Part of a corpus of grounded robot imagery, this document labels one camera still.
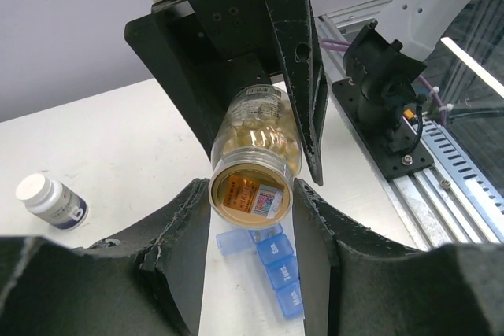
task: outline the white lid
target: white lid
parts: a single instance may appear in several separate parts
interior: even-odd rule
[[[23,179],[16,188],[16,197],[26,205],[41,202],[50,191],[50,180],[41,173]]]

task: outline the tabletop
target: tabletop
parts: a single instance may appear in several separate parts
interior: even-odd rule
[[[313,183],[306,165],[300,178],[366,227],[414,246],[331,103],[321,150],[325,185]],[[193,178],[212,175],[203,148],[154,79],[1,123],[0,167],[0,235],[38,234],[70,248],[117,233],[170,202]],[[89,204],[80,227],[54,229],[15,198],[17,184],[34,172],[61,180]],[[282,224],[295,243],[292,218]],[[304,334],[302,318],[282,317],[257,256],[221,256],[215,237],[231,229],[212,215],[200,335]]]

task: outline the purple cable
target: purple cable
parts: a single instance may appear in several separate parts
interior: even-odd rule
[[[347,41],[337,41],[335,39],[321,39],[321,47],[326,50],[331,50],[331,51],[346,51],[348,46],[350,46],[350,42]],[[423,75],[419,75],[418,79],[420,80],[420,83],[424,85],[424,87],[429,91],[429,93],[432,93],[432,98],[434,99],[435,103],[438,105],[438,107],[444,106],[443,101],[441,100],[441,97],[436,93],[432,92],[433,88],[431,84],[424,78]],[[441,110],[439,112],[441,115],[441,124],[444,127],[447,127],[447,111],[446,110]]]

